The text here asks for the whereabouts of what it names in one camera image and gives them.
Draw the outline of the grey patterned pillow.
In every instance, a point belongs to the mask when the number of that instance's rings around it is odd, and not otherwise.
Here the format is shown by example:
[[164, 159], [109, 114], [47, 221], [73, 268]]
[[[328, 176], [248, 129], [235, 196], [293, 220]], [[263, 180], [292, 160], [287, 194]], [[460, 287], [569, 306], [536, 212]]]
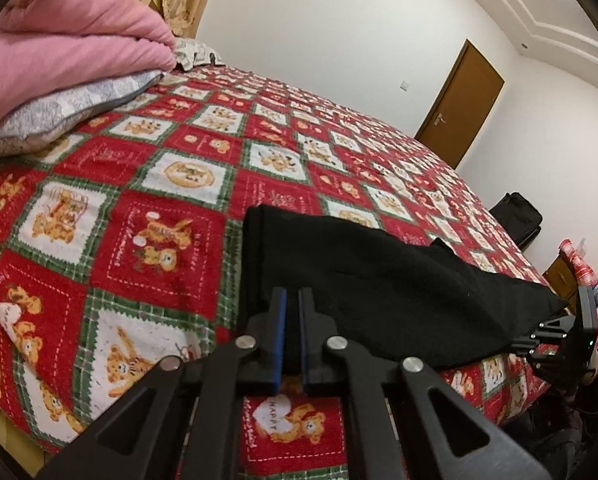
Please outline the grey patterned pillow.
[[17, 107], [0, 120], [0, 158], [47, 148], [83, 120], [124, 105], [162, 80], [145, 70], [56, 91]]

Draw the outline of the black suitcase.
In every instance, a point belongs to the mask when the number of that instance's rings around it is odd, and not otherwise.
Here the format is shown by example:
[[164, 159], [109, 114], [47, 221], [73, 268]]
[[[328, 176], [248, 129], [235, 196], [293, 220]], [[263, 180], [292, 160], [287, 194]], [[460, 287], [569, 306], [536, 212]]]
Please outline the black suitcase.
[[523, 252], [541, 232], [542, 215], [527, 198], [518, 192], [506, 193], [491, 209], [490, 214]]

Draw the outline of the red patchwork bear bedspread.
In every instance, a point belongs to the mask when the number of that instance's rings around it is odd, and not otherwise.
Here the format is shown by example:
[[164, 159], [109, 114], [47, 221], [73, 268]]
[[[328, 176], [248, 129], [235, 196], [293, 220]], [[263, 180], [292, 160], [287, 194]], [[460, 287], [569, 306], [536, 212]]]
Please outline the red patchwork bear bedspread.
[[443, 240], [540, 275], [468, 185], [385, 122], [236, 68], [175, 72], [0, 159], [0, 414], [48, 464], [169, 354], [237, 321], [241, 225], [267, 204]]

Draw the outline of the white patterned far pillow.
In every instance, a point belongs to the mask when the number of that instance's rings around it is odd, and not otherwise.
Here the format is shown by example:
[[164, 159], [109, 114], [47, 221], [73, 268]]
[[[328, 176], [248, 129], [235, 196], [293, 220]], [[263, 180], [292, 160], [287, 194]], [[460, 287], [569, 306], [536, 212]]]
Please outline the white patterned far pillow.
[[225, 65], [214, 48], [192, 38], [175, 38], [174, 57], [185, 72], [196, 67]]

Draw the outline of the red white bundle on dresser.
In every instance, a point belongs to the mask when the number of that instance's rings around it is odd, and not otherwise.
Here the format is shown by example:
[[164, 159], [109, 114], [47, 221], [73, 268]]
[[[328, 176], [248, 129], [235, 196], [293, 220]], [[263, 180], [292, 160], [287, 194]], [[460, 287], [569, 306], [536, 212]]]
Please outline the red white bundle on dresser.
[[598, 285], [597, 274], [579, 254], [571, 240], [568, 240], [568, 238], [563, 240], [559, 244], [558, 250], [559, 255], [564, 258], [579, 285], [590, 287]]

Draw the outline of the pink folded blanket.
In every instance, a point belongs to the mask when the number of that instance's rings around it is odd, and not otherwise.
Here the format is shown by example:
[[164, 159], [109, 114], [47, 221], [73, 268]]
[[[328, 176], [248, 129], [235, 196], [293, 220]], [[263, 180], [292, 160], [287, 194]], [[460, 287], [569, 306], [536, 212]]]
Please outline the pink folded blanket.
[[10, 0], [0, 12], [0, 120], [57, 90], [172, 70], [174, 47], [140, 0]]

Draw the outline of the black pants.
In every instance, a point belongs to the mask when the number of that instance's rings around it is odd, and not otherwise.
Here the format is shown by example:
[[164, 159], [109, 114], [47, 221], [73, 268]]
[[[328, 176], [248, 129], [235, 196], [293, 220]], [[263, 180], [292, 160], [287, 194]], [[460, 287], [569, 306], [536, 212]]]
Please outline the black pants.
[[446, 372], [498, 356], [567, 305], [542, 284], [465, 262], [442, 240], [405, 244], [269, 205], [248, 208], [241, 232], [239, 330], [267, 310], [273, 288], [308, 288], [316, 312], [374, 356], [417, 356]]

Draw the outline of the brown wooden door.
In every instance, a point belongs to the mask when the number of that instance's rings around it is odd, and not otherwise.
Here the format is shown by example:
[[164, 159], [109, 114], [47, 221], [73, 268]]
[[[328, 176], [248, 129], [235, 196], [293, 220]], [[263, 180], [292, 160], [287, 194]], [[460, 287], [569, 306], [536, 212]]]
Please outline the brown wooden door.
[[504, 84], [495, 67], [466, 39], [415, 139], [456, 169]]

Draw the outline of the brown wooden dresser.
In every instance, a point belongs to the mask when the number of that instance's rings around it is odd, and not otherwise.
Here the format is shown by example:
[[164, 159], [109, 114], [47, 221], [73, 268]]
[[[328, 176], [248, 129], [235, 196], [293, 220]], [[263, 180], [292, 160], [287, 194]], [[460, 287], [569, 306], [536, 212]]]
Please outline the brown wooden dresser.
[[543, 273], [543, 278], [560, 299], [568, 302], [568, 310], [576, 312], [579, 284], [570, 264], [562, 255], [555, 258]]

